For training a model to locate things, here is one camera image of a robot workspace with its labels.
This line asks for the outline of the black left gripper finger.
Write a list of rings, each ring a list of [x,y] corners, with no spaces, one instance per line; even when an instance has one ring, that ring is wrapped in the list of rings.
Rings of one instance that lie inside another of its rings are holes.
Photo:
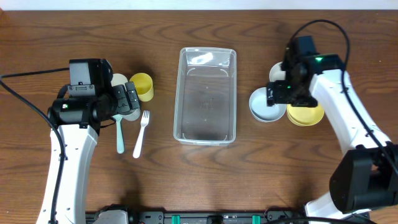
[[[116,114],[123,114],[130,111],[130,104],[127,99],[126,89],[124,85],[113,86],[114,95],[118,101]]]
[[[132,110],[136,110],[140,108],[140,102],[138,99],[137,91],[135,84],[133,82],[126,82],[125,83],[127,98],[131,105]]]

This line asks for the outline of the light blue plastic bowl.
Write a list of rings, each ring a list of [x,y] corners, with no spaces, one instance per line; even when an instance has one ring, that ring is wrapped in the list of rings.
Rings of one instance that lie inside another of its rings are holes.
[[[252,93],[249,99],[249,109],[256,120],[264,123],[277,121],[286,112],[285,105],[267,105],[266,87],[258,88]]]

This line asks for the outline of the yellow plastic cup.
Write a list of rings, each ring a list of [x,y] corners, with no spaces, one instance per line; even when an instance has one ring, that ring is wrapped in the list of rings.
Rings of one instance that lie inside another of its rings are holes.
[[[147,102],[153,99],[154,86],[150,75],[146,73],[137,73],[134,74],[129,81],[134,83],[138,98],[141,101]]]

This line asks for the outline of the white plastic fork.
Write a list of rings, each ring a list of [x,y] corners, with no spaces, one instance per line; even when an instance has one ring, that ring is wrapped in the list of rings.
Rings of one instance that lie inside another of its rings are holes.
[[[150,111],[149,110],[144,110],[142,118],[141,118],[141,128],[139,131],[139,135],[137,137],[136,145],[134,147],[133,151],[133,158],[138,159],[141,155],[142,151],[142,145],[143,145],[143,140],[144,140],[144,132],[146,126],[149,124],[150,120]]]

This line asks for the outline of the white plastic cup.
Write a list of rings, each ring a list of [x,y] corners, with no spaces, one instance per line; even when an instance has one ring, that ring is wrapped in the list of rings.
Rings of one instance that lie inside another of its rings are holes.
[[[117,85],[125,85],[125,83],[128,82],[127,77],[124,76],[123,74],[120,73],[114,73],[113,74],[113,79],[111,80],[111,85],[112,86],[117,86]],[[126,119],[127,121],[135,121],[137,120],[141,115],[141,110],[134,109],[132,111],[123,113],[121,116]]]

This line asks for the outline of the white plastic bowl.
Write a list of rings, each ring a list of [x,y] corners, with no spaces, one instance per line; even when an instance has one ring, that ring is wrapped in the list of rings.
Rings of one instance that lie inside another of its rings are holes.
[[[282,62],[276,63],[269,72],[269,80],[271,82],[285,80],[285,71],[281,69]]]

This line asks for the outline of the yellow plastic bowl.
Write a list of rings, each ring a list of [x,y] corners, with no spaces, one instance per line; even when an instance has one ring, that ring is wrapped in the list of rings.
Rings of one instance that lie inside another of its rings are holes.
[[[320,105],[314,108],[287,105],[287,117],[297,126],[313,126],[322,120],[324,114]]]

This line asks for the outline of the light green plastic spoon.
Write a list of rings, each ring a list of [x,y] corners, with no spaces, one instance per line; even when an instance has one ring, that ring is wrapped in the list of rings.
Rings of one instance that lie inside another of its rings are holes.
[[[113,116],[113,118],[116,123],[116,149],[118,154],[122,154],[125,151],[123,129],[121,124],[123,117],[120,114],[116,114]]]

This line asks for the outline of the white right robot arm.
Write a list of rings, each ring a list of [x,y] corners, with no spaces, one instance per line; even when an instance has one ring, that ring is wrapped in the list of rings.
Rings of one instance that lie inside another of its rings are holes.
[[[305,205],[308,217],[344,219],[397,205],[397,145],[366,111],[345,66],[337,54],[287,47],[279,67],[284,79],[267,85],[268,105],[320,105],[340,144],[343,158],[329,191]]]

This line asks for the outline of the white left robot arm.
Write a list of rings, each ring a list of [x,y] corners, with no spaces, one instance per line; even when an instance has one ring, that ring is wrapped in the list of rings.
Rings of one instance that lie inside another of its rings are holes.
[[[128,100],[132,103],[138,103],[138,97],[133,82],[126,82],[123,85]],[[124,136],[121,121],[123,119],[133,120],[140,115],[139,108],[133,112],[127,112],[126,115],[114,115],[116,118],[116,148],[119,154],[125,151]],[[97,145],[98,134],[93,128],[79,128],[77,124],[68,124],[60,127],[60,134],[65,143],[66,157],[63,163],[62,176],[60,181],[60,190],[58,192],[57,204],[55,206],[54,223],[133,223],[133,213],[129,213],[127,207],[119,205],[110,205],[96,214],[86,214],[86,188],[88,184],[89,169],[94,149]],[[51,223],[50,216],[52,208],[52,197],[55,190],[56,162],[60,164],[60,158],[55,161],[55,153],[60,150],[56,148],[57,138],[53,131],[51,132],[52,155],[50,161],[49,176],[44,195],[44,201],[36,223]]]

